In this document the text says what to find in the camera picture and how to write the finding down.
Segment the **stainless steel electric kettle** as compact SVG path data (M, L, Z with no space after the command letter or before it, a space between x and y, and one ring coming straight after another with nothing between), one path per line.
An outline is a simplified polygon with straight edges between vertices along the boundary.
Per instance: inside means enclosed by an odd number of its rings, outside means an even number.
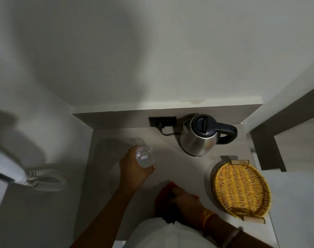
M200 157L215 145L231 143L237 134L235 126L217 122L207 114L198 114L183 123L179 144L189 155Z

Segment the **yellow wicker basket tray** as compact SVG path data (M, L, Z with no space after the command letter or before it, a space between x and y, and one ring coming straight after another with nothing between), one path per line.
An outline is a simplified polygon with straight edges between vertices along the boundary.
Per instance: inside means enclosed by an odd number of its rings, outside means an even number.
M244 222L266 223L270 188L249 160L220 161L209 179L213 197L224 212Z

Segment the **white hair dryer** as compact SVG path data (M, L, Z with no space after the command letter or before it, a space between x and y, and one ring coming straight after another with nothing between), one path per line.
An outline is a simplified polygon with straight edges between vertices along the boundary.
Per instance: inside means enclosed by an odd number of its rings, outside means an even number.
M0 206L10 183L25 184L25 170L12 158L0 151Z

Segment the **dark wooden furniture frame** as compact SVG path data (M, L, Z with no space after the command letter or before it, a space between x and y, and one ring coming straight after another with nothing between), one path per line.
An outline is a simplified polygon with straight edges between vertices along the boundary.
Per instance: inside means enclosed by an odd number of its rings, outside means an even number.
M263 171L288 172L275 136L314 118L314 89L298 98L250 131Z

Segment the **person's left forearm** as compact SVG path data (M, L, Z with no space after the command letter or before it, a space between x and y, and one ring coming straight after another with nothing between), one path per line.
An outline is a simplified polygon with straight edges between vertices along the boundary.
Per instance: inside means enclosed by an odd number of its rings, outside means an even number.
M121 185L69 248L112 248L125 210L140 185Z

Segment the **person's left hand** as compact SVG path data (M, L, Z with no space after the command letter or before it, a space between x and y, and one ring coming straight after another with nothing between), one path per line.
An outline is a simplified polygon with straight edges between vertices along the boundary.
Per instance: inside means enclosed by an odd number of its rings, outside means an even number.
M131 147L119 161L121 171L119 188L128 194L134 194L149 177L144 174L143 167L136 160L137 148L138 146Z

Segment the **person's right hand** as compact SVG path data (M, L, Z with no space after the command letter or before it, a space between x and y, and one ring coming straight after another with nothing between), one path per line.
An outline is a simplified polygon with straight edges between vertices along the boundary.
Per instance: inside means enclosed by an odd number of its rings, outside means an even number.
M185 191L185 200L181 205L176 205L183 219L187 222L186 225L194 229L202 230L207 217L214 213L205 208L198 199Z

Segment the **white bangle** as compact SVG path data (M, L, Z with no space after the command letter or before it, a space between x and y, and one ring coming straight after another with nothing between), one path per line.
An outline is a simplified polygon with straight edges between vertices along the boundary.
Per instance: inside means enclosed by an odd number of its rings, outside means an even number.
M235 230L231 232L231 234L228 236L228 238L225 240L223 245L221 246L222 248L227 248L229 244L232 242L232 240L240 233L243 232L244 228L242 226L239 226Z

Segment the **red cloth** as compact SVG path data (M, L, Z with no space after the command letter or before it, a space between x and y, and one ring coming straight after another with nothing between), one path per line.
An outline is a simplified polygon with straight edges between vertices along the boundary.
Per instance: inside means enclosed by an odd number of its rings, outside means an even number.
M169 182L162 188L155 199L155 218L162 218L168 224L174 224L176 221L182 224L187 224L183 219L179 208L171 204L171 200L175 197L172 189L178 187L174 182Z

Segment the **person's white garment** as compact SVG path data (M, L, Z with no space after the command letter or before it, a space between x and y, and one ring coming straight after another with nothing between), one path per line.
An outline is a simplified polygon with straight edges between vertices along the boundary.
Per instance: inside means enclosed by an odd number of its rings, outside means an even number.
M162 218L143 221L133 231L123 248L217 248L203 235L179 222Z

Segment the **person's right forearm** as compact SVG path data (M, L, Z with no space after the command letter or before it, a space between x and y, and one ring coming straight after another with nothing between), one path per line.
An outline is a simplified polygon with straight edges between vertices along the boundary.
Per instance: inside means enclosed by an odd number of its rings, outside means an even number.
M209 212L200 217L200 229L220 248L273 248Z

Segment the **clear drinking glass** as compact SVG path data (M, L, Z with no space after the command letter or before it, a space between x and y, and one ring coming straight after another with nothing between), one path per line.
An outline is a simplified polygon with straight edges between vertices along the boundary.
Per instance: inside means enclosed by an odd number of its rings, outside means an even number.
M137 162L143 168L148 168L155 164L155 155L153 149L149 146L138 146L135 156Z

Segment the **black wall socket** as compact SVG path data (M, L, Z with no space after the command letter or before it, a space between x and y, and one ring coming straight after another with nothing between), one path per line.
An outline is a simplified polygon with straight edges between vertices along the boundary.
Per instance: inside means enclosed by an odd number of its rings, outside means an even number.
M155 116L149 117L149 123L151 127L174 127L176 126L176 116Z

